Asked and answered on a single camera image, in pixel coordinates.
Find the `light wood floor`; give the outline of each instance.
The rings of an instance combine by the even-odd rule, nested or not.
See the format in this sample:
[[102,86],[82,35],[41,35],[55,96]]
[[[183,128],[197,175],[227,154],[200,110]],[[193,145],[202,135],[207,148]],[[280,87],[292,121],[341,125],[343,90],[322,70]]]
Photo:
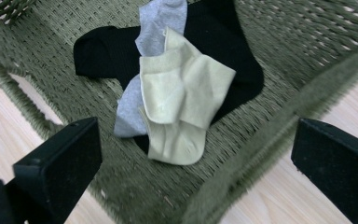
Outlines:
[[[59,122],[46,107],[42,110]],[[358,84],[324,116],[323,121],[358,137]],[[41,143],[42,139],[0,90],[0,178],[5,182],[10,180],[13,177],[11,165]],[[85,192],[67,223],[114,222]],[[288,153],[227,211],[221,223],[350,222],[297,171]]]

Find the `green wicker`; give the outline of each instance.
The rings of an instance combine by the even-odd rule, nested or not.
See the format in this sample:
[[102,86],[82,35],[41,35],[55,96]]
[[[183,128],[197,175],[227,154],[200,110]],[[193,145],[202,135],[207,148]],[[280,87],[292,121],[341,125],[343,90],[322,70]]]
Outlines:
[[319,118],[358,80],[358,0],[236,1],[265,88],[212,126],[200,162],[172,166],[112,135],[120,85],[76,76],[72,56],[93,28],[138,25],[146,0],[3,2],[0,87],[44,138],[60,127],[7,73],[25,77],[65,124],[99,118],[103,165],[89,190],[117,223],[218,222],[290,146],[298,117]]

